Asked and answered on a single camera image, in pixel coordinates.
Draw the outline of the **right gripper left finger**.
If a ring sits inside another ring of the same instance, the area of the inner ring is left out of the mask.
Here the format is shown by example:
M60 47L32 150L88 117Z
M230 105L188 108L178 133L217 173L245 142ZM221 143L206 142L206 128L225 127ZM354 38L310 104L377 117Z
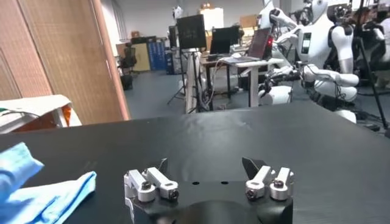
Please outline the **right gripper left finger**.
M124 200L130 213L135 210L135 203L152 203L156 198L162 199L169 207L176 207L179 199L179 184L170 180L168 159L163 158L154 166L137 169L124 174Z

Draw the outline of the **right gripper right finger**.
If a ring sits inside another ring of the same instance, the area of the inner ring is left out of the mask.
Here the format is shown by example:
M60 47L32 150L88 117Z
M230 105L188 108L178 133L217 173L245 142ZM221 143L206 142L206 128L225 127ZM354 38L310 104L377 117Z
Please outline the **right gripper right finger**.
M249 200L257 200L266 193L275 201L286 201L293 196L294 172L281 167L276 172L263 160L242 157L242 165L248 180L245 182L245 195Z

